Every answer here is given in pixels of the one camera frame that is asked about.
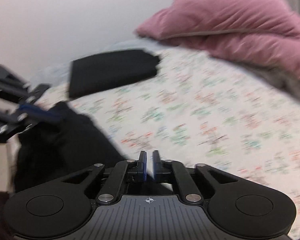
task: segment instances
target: pink pillow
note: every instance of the pink pillow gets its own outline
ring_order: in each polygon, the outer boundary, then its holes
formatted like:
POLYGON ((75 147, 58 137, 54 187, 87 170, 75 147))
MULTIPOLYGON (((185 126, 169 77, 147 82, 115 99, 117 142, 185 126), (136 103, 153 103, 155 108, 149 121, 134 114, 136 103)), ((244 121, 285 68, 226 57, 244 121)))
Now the pink pillow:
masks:
POLYGON ((300 38, 298 21, 285 0, 174 0, 136 31, 156 40, 233 32, 300 38))

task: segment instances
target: black fabric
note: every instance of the black fabric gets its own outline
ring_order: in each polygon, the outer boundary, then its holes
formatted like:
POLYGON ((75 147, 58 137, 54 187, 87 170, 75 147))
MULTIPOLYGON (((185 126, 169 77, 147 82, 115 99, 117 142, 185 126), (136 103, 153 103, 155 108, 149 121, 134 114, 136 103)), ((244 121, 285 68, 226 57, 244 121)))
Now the black fabric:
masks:
POLYGON ((75 113, 65 102, 57 103, 51 111, 64 117, 58 126, 39 123, 18 136, 16 192, 94 163, 111 168, 125 160, 87 116, 75 113))
POLYGON ((69 97, 79 98, 154 77, 159 62, 159 57, 142 50, 107 52, 75 60, 69 97))

